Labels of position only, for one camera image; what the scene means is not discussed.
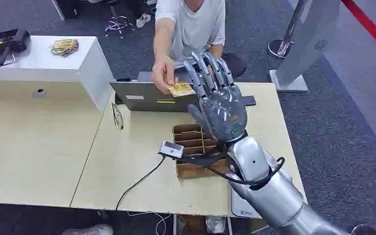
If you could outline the person's right hand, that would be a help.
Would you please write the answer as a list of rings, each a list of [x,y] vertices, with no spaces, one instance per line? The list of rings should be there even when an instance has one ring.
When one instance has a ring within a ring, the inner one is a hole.
[[[174,74],[174,62],[166,55],[155,58],[151,75],[154,85],[165,95],[170,94],[168,86],[175,85],[179,81]]]

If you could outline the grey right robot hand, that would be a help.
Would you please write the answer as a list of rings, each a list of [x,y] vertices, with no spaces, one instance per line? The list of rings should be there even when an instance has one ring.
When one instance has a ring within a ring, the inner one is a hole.
[[[215,59],[210,52],[191,53],[201,77],[187,61],[184,67],[198,97],[199,106],[188,105],[188,112],[219,142],[236,142],[247,136],[247,111],[240,88],[233,73],[222,58]]]

